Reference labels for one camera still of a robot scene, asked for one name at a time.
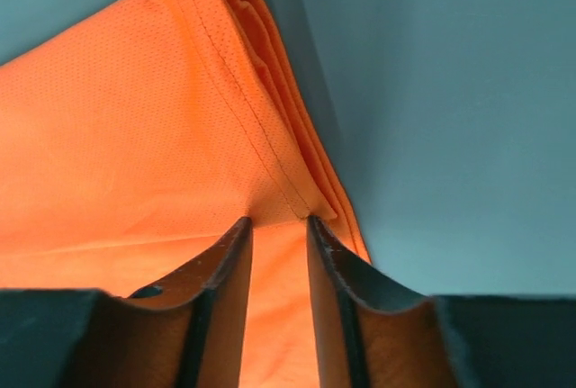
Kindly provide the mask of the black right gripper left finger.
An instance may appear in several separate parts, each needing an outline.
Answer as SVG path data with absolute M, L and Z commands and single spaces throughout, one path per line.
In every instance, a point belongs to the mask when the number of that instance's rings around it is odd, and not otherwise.
M 126 298 L 96 289 L 4 289 L 1 384 L 236 387 L 251 265 L 245 217 Z

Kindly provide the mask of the orange t shirt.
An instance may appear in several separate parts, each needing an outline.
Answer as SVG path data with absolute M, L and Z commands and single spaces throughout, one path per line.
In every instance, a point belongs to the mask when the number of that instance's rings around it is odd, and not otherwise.
M 1 284 L 126 294 L 254 222 L 240 383 L 319 385 L 306 218 L 367 250 L 265 0 L 119 0 L 1 68 Z

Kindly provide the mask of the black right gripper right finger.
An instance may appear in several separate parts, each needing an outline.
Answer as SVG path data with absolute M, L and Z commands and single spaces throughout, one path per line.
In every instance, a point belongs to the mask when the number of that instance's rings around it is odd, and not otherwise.
M 433 295 L 365 262 L 307 220 L 310 296 L 324 387 L 572 387 L 575 301 Z

